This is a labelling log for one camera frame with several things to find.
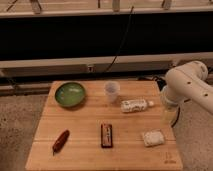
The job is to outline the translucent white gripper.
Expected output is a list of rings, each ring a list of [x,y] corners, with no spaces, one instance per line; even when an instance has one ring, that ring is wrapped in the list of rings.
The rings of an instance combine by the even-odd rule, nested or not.
[[[177,103],[173,103],[165,99],[162,100],[162,104],[163,104],[162,121],[165,124],[169,124],[170,126],[172,126],[178,117],[179,105]]]

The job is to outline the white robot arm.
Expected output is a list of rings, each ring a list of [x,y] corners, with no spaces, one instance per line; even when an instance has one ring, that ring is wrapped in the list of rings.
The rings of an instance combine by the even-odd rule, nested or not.
[[[205,82],[207,66],[201,61],[191,61],[170,69],[165,75],[166,85],[160,92],[164,106],[163,122],[173,125],[178,118],[179,104],[190,99],[213,115],[213,86]]]

